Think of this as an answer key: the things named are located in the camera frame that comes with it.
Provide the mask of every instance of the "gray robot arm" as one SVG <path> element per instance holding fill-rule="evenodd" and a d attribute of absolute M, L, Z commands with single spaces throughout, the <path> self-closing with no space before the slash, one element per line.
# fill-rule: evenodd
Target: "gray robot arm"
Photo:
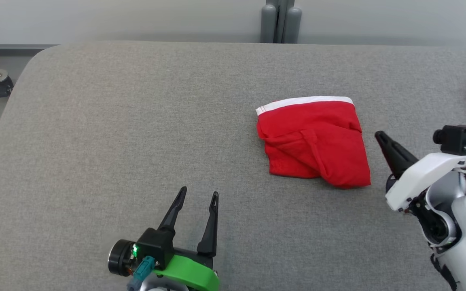
<path fill-rule="evenodd" d="M 375 137 L 392 170 L 388 205 L 416 216 L 433 250 L 434 267 L 453 291 L 466 291 L 466 127 L 436 131 L 442 153 L 421 160 L 383 131 Z"/>

